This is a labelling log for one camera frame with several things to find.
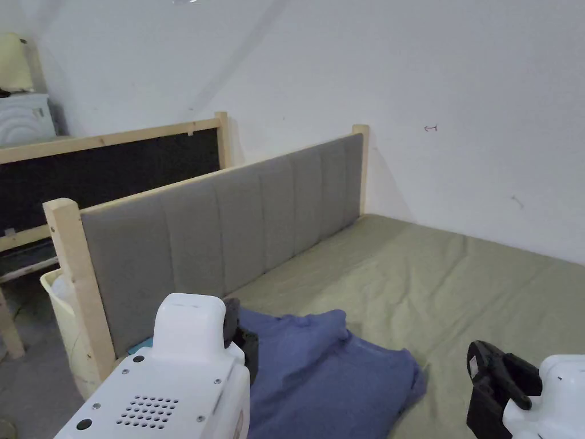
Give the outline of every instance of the blue cloth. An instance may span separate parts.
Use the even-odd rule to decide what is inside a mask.
[[[240,309],[260,338],[250,439],[384,439],[426,392],[407,350],[389,351],[346,328],[345,313],[270,317]]]

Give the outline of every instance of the bed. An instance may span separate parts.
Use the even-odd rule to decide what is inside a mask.
[[[96,384],[152,334],[161,298],[175,291],[237,297],[273,315],[341,308],[356,334],[409,349],[429,389],[395,438],[473,437],[465,356],[475,339],[535,364],[579,353],[585,269],[365,215],[368,134],[356,125],[331,142],[81,212],[71,200],[46,203]]]

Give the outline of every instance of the wooden bed frame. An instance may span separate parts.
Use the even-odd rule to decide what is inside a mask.
[[[222,127],[226,126],[225,122],[205,121],[202,122],[202,124],[205,128],[217,126],[216,124]],[[352,134],[358,133],[363,135],[362,182],[359,200],[359,210],[360,215],[362,215],[364,213],[366,199],[367,150],[370,133],[369,126],[354,125]],[[225,128],[222,128],[221,135],[222,141],[226,142],[227,133],[225,132]],[[230,163],[229,153],[226,151],[224,154],[224,164]],[[145,194],[157,193],[170,186],[183,186],[192,183],[195,180],[207,179],[221,173],[230,173],[245,166],[248,166],[248,164],[231,167],[229,169],[222,169],[211,174],[201,175],[193,179],[155,188],[130,197],[121,198],[121,200],[143,197]],[[117,200],[113,200],[104,205],[107,204],[110,206],[116,203]],[[52,200],[43,204],[48,227],[53,238],[53,243],[64,278],[70,291],[73,292],[70,299],[71,306],[74,314],[77,316],[78,326],[81,328],[79,334],[80,341],[88,350],[87,365],[91,368],[92,375],[95,377],[95,382],[97,384],[96,388],[112,372],[116,362],[112,338],[106,320],[94,267],[92,265],[84,227],[81,222],[82,212],[91,212],[99,207],[100,206],[90,207],[80,211],[77,203],[66,198]]]
[[[219,167],[220,169],[225,169],[232,165],[227,112],[216,112],[215,117],[212,119],[187,122],[183,124],[160,126],[89,138],[57,138],[56,140],[50,142],[4,148],[0,149],[0,166],[6,163],[18,162],[21,160],[37,159],[40,157],[78,152],[87,149],[101,148],[104,146],[120,145],[123,143],[136,142],[140,140],[147,140],[182,133],[192,135],[196,131],[213,128],[217,129]],[[0,252],[30,244],[35,241],[40,241],[42,239],[49,238],[50,236],[51,232],[48,225],[41,225],[14,233],[12,235],[0,236]],[[52,264],[55,264],[56,262],[57,258],[50,258],[30,266],[20,268],[14,272],[6,273],[3,276],[0,276],[0,284],[25,274],[44,269]],[[6,343],[8,352],[13,358],[18,358],[24,354],[22,342],[18,336],[14,322],[12,321],[12,317],[6,305],[6,300],[1,288],[0,334],[2,334],[2,338]]]

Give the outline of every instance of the pen mark on wall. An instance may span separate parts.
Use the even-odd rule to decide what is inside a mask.
[[[510,200],[514,200],[520,206],[520,209],[524,209],[524,203],[516,198],[516,195],[512,195]]]

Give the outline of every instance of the wooden post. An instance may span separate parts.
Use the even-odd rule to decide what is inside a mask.
[[[18,331],[12,320],[10,310],[6,305],[6,299],[2,293],[2,287],[0,287],[0,334],[2,334],[4,344],[12,358],[20,358],[25,354],[25,349],[20,337],[18,336]]]
[[[362,190],[360,193],[360,215],[366,212],[366,182],[367,182],[367,158],[368,149],[370,147],[370,127],[369,125],[354,125],[352,127],[353,134],[363,134],[363,156],[362,156]]]
[[[79,327],[79,339],[87,348],[88,376],[96,386],[114,368],[116,356],[95,279],[77,203],[68,198],[43,203],[59,264],[73,292],[70,303]]]
[[[218,127],[218,152],[219,152],[219,168],[226,169],[232,167],[232,149],[229,142],[229,120],[228,113],[225,111],[217,111],[215,118],[219,119]]]

